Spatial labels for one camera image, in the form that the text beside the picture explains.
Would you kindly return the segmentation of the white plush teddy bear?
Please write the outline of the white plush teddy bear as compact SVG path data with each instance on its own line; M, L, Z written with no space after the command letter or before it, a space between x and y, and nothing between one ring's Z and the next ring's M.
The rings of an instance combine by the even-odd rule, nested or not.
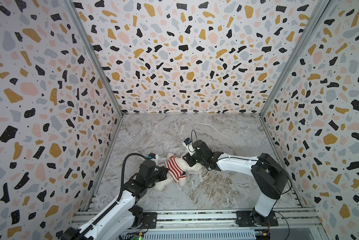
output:
M154 189L158 192L162 192L164 188L172 182L184 186L186 184L186 174L199 172L203 166L196 163L190 167L183 158L169 153L163 167L168 169L167 179L156 183Z

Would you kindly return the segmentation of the red white striped knit sweater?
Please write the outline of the red white striped knit sweater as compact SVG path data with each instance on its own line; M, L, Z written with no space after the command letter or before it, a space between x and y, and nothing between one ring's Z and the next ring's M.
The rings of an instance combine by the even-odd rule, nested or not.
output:
M186 180L186 171L180 166L182 163L183 159L174 154L168 154L168 159L165 161L165 167L169 169L168 173L176 183Z

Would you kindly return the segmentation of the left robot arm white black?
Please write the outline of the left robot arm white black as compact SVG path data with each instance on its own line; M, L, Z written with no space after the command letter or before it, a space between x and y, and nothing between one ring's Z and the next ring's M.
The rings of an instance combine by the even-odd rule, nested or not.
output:
M148 189L166 180L168 172L168 168L152 160L143 161L139 172L121 187L120 196L81 227L68 228L61 239L116 240L126 230L138 228L142 224L143 208L137 206L137 202Z

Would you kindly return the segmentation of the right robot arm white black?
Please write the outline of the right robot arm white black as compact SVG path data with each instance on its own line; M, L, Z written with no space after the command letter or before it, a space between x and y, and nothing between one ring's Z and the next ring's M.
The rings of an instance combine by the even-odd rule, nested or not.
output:
M209 171L231 171L253 177L261 195L251 213L237 214L236 223L241 227L277 226L273 207L290 181L284 168L270 155L262 153L258 157L233 156L223 152L213 152L204 141L192 142L187 138L183 146L188 153L183 159L190 167L201 164Z

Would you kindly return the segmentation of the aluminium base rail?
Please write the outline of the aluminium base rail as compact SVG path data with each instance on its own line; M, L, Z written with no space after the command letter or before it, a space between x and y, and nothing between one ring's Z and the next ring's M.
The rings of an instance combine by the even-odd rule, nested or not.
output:
M150 211L144 213L145 223L152 229L238 229L256 228L251 211L186 210ZM265 227L321 228L322 224L312 208L278 208L270 215Z

